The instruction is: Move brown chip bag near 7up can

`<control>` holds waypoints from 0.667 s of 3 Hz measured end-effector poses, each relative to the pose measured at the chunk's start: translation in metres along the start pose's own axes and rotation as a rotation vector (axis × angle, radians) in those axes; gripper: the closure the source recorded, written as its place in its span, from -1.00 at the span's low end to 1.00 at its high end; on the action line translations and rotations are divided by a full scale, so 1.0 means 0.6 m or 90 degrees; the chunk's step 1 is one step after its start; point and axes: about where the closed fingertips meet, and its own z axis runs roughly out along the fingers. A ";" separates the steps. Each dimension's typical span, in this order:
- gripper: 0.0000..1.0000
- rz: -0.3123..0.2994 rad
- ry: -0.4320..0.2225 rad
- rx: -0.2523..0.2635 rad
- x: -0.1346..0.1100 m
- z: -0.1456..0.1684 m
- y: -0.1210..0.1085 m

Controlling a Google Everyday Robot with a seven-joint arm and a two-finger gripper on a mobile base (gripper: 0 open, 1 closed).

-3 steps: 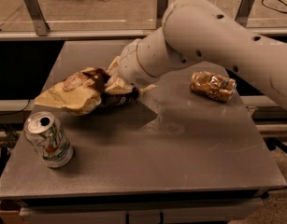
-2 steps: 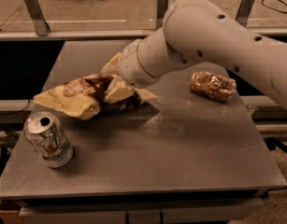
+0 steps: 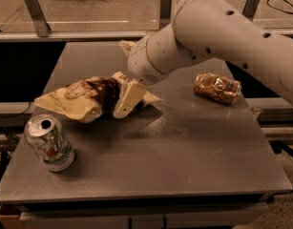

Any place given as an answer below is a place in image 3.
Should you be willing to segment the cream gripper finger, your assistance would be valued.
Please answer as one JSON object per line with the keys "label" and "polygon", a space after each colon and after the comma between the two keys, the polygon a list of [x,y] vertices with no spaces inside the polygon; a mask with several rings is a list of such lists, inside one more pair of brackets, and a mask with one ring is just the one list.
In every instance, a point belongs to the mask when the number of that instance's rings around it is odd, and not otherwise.
{"label": "cream gripper finger", "polygon": [[137,81],[133,80],[131,82],[125,82],[121,87],[119,99],[116,102],[113,116],[115,118],[126,117],[142,99],[146,92],[146,87]]}

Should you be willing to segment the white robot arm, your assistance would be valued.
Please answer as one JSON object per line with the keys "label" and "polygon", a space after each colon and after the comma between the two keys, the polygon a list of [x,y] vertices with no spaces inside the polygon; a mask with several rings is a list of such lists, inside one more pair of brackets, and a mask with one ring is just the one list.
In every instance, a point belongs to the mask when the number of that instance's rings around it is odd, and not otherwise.
{"label": "white robot arm", "polygon": [[293,106],[293,39],[258,27],[224,0],[180,0],[170,24],[131,48],[135,81],[121,88],[114,117],[127,116],[148,85],[210,58],[236,65]]}

